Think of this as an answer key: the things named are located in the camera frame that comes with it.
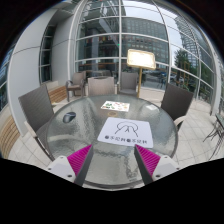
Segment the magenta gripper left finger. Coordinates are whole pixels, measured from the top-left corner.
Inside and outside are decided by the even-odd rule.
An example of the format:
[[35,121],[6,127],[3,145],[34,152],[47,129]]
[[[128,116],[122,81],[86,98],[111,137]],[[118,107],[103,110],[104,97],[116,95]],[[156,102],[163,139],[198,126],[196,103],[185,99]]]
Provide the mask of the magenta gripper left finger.
[[91,160],[93,148],[88,145],[69,156],[59,156],[46,170],[78,186],[82,186],[86,178]]

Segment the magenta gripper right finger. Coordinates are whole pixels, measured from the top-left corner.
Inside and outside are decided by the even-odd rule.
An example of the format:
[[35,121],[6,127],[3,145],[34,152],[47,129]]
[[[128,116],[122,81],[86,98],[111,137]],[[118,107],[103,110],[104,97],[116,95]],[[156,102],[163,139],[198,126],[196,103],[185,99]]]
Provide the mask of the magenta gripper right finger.
[[135,145],[134,155],[145,185],[179,170],[179,165],[168,155],[159,156],[140,145]]

